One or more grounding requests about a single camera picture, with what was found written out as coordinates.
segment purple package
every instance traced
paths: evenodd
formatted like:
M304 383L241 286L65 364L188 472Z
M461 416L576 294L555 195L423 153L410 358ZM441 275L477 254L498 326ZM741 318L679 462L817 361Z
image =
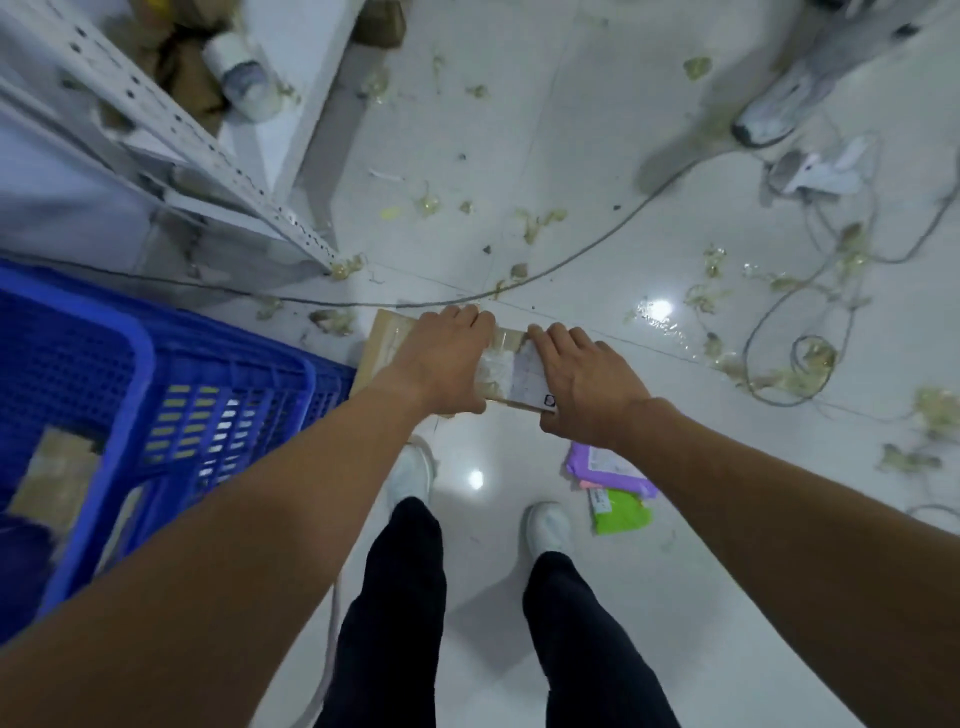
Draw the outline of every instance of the purple package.
M641 498L652 498L657 487L627 460L608 449L572 443L566 458L568 473L617 491L636 493Z

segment label on purple package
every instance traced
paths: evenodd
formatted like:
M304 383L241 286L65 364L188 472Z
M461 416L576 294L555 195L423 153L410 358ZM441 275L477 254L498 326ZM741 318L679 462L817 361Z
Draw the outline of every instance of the label on purple package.
M637 470L630 461L623 459L608 449L590 448L588 466L595 473L612 473L614 475L627 475L628 477L640 478L646 477L646 475Z
M610 503L610 496L607 495L606 488L590 488L587 495L590 499L590 508L593 509L593 515L613 512L613 505Z
M557 403L546 386L546 374L543 373L540 354L530 340L523 342L514 357L514 376L509 399L545 412L557 411Z

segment blue plastic crate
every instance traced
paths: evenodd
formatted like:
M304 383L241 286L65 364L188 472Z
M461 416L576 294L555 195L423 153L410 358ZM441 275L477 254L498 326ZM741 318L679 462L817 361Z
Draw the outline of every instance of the blue plastic crate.
M0 641L103 566L130 493L140 497L111 550L115 558L336 406L354 374L196 314L6 261L0 330L0 510L48 425L103 452L38 609L26 598L16 615L0 614ZM27 541L36 544L33 535ZM0 566L14 556L0 552ZM21 578L19 586L35 582Z

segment forearm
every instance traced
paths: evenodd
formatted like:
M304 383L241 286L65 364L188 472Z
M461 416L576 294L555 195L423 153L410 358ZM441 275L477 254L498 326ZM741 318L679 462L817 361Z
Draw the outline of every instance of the forearm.
M872 728L960 712L960 540L698 425L637 406L620 454L663 490Z
M162 529L9 646L5 724L246 725L421 415L365 391Z

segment black pants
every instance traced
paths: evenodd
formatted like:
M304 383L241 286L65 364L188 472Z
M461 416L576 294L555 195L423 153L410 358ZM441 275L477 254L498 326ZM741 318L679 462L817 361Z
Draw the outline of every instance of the black pants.
M317 728L435 726L445 606L440 524L407 498L367 557ZM679 728L657 676L569 558L553 551L537 560L523 614L550 685L548 728Z

